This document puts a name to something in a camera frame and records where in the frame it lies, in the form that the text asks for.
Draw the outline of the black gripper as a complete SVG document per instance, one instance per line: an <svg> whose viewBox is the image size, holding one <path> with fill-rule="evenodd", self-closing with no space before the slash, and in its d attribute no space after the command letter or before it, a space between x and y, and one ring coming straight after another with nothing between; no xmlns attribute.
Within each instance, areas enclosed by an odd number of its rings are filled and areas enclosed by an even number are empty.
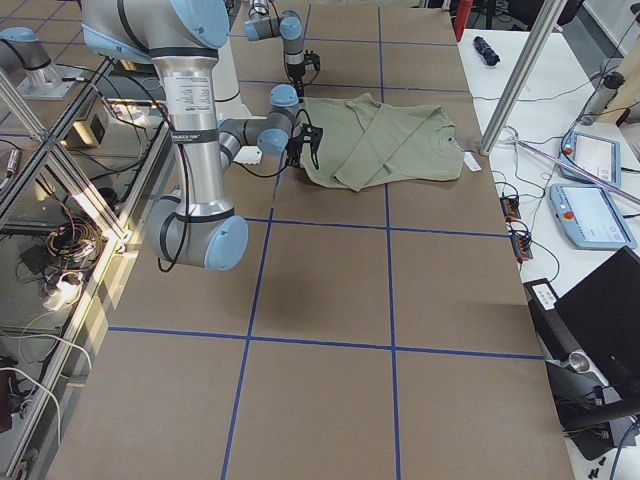
<svg viewBox="0 0 640 480"><path fill-rule="evenodd" d="M299 133L295 137L291 137L286 146L285 165L289 167L299 167L302 150L305 144L305 134Z"/></svg>
<svg viewBox="0 0 640 480"><path fill-rule="evenodd" d="M303 99L305 97L306 52L284 53L284 66L287 76L292 78L292 85L298 99Z"/></svg>

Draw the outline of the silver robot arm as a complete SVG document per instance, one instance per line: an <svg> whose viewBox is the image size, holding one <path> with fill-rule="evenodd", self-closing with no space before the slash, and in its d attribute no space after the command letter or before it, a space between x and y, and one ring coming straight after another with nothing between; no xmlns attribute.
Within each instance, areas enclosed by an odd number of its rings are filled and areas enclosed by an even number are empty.
<svg viewBox="0 0 640 480"><path fill-rule="evenodd" d="M249 41L280 38L283 43L285 73L299 98L304 96L304 76L309 64L304 48L303 25L300 15L292 9L270 10L268 1L250 1L249 17L244 31Z"/></svg>
<svg viewBox="0 0 640 480"><path fill-rule="evenodd" d="M244 147L280 156L301 137L296 88L275 86L263 118L217 115L214 74L230 33L222 1L85 1L82 28L93 51L152 64L165 92L182 177L151 209L153 252L172 265L233 268L246 251L248 224L224 193L224 172Z"/></svg>

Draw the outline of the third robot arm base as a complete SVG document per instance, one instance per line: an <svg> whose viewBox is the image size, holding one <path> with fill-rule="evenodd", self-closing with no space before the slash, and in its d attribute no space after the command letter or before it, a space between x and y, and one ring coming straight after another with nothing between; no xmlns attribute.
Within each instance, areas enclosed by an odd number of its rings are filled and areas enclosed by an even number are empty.
<svg viewBox="0 0 640 480"><path fill-rule="evenodd" d="M1 70L6 75L24 71L25 78L16 89L31 100L63 99L83 78L81 69L55 63L37 35L22 26L1 31Z"/></svg>

